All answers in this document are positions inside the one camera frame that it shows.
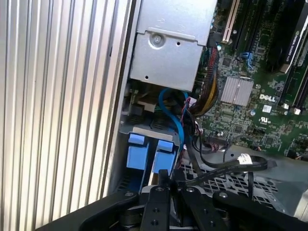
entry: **screw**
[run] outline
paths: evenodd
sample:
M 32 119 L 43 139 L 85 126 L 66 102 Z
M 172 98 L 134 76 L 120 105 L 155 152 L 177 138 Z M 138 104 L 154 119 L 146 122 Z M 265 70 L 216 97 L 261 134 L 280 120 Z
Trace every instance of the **screw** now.
M 158 225 L 158 220 L 152 220 L 152 221 L 151 221 L 151 225 L 157 226 L 157 225 Z
M 226 194 L 225 192 L 221 192 L 219 196 L 221 196 L 222 198 L 227 198 L 228 194 Z
M 162 192 L 163 190 L 164 190 L 164 189 L 161 188 L 161 187 L 156 188 L 156 191 L 158 191 L 158 192 Z
M 186 190 L 190 193 L 194 192 L 194 188 L 187 188 Z
M 162 41 L 162 37 L 160 35 L 154 36 L 154 44 L 158 45 Z
M 131 193 L 131 192 L 127 192 L 127 193 L 125 193 L 125 196 L 132 196 L 133 195 L 133 193 Z

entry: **dell logo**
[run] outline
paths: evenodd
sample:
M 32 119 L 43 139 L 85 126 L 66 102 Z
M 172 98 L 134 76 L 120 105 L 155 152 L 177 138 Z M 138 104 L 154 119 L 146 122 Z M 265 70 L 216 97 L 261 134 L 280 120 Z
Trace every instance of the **dell logo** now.
M 268 95 L 263 95 L 263 94 L 260 94 L 260 99 L 261 100 L 267 100 L 267 101 L 270 101 L 270 102 L 275 102 L 275 97 L 272 97 L 272 96 L 268 96 Z

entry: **capacitor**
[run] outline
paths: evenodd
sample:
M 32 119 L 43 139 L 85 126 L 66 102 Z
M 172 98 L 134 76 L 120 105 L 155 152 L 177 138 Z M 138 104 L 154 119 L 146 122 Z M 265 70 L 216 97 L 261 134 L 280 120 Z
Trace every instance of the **capacitor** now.
M 255 111 L 255 110 L 251 110 L 251 111 L 250 111 L 250 115 L 251 115 L 251 116 L 255 116 L 255 115 L 256 115 L 256 111 Z

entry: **blue plastic tab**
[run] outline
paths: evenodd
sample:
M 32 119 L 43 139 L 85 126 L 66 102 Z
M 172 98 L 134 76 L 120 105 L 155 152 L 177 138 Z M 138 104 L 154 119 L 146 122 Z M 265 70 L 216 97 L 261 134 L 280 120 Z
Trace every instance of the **blue plastic tab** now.
M 167 141 L 158 141 L 157 150 L 172 152 L 173 143 Z
M 176 153 L 156 152 L 153 172 L 158 173 L 161 169 L 167 169 L 170 175 Z
M 149 144 L 146 147 L 130 146 L 128 148 L 128 157 L 126 167 L 135 169 L 145 169 Z
M 144 136 L 131 133 L 129 135 L 128 142 L 143 145 L 144 144 Z

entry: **gray metal plate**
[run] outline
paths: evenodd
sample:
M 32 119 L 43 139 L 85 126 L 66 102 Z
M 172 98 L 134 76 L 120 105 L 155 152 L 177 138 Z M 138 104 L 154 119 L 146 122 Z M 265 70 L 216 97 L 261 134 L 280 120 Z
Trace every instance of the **gray metal plate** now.
M 144 0 L 130 77 L 191 91 L 216 2 Z

